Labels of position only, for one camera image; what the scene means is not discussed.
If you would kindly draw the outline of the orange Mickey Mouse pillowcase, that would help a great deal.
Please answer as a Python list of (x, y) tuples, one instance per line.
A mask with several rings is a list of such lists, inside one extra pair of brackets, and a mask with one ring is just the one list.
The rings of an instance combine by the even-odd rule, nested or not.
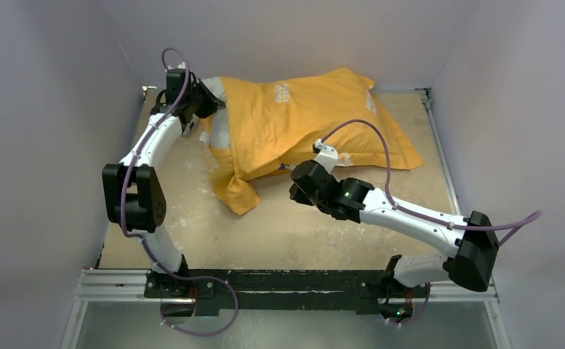
[(233, 213), (246, 214), (260, 198), (258, 177), (281, 174), (313, 158), (313, 144), (326, 138), (342, 167), (411, 170), (424, 163), (411, 140), (372, 94), (375, 82), (348, 68), (319, 75), (257, 83), (219, 77), (228, 98), (231, 149), (209, 145), (209, 181)]

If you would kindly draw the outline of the white pillow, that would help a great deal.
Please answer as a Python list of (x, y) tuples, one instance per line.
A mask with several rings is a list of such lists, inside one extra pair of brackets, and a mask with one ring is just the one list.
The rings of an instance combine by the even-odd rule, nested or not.
[(209, 131), (209, 145), (212, 148), (231, 149), (231, 133), (229, 126), (228, 109), (226, 104), (228, 98), (225, 93), (225, 87), (219, 77), (212, 77), (202, 80), (206, 88), (225, 105), (219, 109), (215, 115), (207, 118), (211, 121)]

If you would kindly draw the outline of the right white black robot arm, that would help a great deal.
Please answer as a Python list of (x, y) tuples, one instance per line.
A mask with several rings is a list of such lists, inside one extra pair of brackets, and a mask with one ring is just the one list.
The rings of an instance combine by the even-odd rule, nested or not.
[(383, 289), (399, 296), (419, 285), (450, 280), (474, 292), (489, 288), (499, 243), (485, 214), (470, 217), (389, 202), (384, 190), (356, 178), (336, 180), (314, 160), (291, 172), (291, 200), (316, 207), (336, 220), (350, 220), (394, 230), (435, 251), (417, 256), (396, 255), (382, 276)]

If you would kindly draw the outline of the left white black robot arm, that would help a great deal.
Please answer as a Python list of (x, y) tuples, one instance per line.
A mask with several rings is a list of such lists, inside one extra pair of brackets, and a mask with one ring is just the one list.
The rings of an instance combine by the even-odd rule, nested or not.
[(136, 239), (151, 261), (146, 291), (182, 297), (194, 286), (183, 254), (164, 227), (167, 202), (156, 172), (171, 146), (197, 123), (225, 107), (219, 78), (199, 79), (169, 68), (145, 130), (128, 154), (102, 170), (105, 209), (124, 237)]

